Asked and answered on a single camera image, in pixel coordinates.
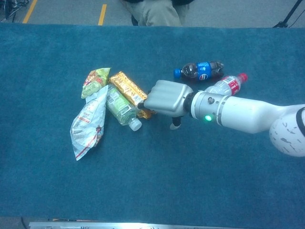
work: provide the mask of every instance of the white snack bag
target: white snack bag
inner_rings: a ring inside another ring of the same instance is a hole
[[[108,85],[86,98],[86,105],[73,120],[70,135],[78,161],[96,146],[104,134]]]

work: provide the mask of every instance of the snack bag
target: snack bag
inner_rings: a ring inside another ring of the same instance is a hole
[[[108,85],[86,98],[86,105],[73,120],[70,129],[75,158],[78,161],[104,134]]]
[[[145,94],[144,91],[142,91],[142,89],[123,72],[119,72],[110,77],[109,83],[115,85],[124,97],[135,107],[138,103],[147,99],[147,94]],[[137,115],[140,118],[149,119],[152,116],[152,112],[149,110],[140,110]]]
[[[82,86],[81,98],[85,99],[104,87],[107,84],[109,71],[110,68],[100,68],[91,71]]]

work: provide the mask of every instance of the teal carpet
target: teal carpet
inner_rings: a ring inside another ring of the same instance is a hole
[[[188,62],[245,72],[237,96],[305,102],[305,29],[0,24],[0,215],[254,229],[305,225],[305,158],[268,133],[155,115],[133,132],[108,112],[96,149],[75,160],[70,126],[91,70],[144,91]],[[205,89],[212,82],[190,84]]]

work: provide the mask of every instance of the blue bottle cap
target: blue bottle cap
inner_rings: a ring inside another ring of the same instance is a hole
[[[181,77],[181,71],[179,68],[176,68],[174,71],[173,71],[173,76],[178,79]]]

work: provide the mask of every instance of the water bottle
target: water bottle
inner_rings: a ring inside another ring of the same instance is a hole
[[[222,94],[222,95],[235,95],[239,92],[242,83],[248,80],[248,76],[245,73],[240,73],[238,76],[226,76],[213,86],[205,89],[205,92]]]
[[[223,73],[224,64],[220,61],[189,63],[182,69],[174,70],[175,78],[182,78],[191,81],[202,81],[210,78],[221,78]]]
[[[109,84],[107,93],[107,108],[121,125],[129,125],[133,131],[141,128],[142,123],[136,118],[136,110],[129,101],[113,85]]]

